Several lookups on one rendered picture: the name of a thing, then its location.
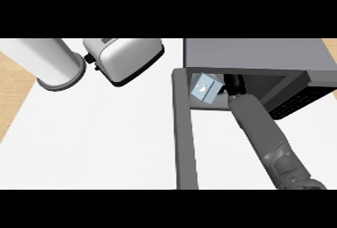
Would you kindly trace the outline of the white toaster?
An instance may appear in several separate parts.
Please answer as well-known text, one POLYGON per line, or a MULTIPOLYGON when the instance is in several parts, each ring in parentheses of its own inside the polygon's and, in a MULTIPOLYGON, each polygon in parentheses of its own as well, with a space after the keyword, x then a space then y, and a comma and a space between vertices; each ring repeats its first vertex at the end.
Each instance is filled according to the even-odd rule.
POLYGON ((84 60, 113 86, 125 85, 162 57, 159 38, 84 38, 84 60))

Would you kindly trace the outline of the pale blue milk carton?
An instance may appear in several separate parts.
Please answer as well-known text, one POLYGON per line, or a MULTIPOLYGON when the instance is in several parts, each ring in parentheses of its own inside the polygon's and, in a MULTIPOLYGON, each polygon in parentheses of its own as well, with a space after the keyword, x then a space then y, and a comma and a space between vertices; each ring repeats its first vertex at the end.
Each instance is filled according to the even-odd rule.
POLYGON ((192 76, 190 94, 201 102, 212 103, 223 83, 214 74, 198 73, 192 76))

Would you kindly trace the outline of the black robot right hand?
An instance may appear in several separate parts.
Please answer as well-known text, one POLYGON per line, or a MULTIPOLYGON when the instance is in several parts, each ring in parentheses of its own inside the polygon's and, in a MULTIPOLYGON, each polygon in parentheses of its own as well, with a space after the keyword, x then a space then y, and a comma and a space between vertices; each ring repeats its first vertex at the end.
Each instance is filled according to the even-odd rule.
POLYGON ((242 75, 224 74, 223 87, 218 94, 239 95, 246 93, 245 80, 242 75))

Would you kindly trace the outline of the dark grey microwave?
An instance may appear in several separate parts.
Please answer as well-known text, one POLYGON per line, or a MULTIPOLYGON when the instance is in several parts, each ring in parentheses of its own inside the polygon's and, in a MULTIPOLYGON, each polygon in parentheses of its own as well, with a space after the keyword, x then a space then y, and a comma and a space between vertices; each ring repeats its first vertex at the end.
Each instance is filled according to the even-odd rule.
POLYGON ((183 60, 190 77, 242 76, 276 120, 337 90, 337 63, 320 39, 186 38, 183 60))

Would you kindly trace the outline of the dark grey microwave door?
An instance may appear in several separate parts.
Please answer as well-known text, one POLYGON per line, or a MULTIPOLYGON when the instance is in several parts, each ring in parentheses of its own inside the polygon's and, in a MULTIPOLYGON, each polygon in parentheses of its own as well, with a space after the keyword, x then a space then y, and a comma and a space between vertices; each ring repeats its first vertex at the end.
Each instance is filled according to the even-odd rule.
POLYGON ((174 69, 173 81, 173 110, 174 110, 174 166, 175 189, 198 189, 198 171, 190 125, 190 109, 187 98, 186 70, 174 69))

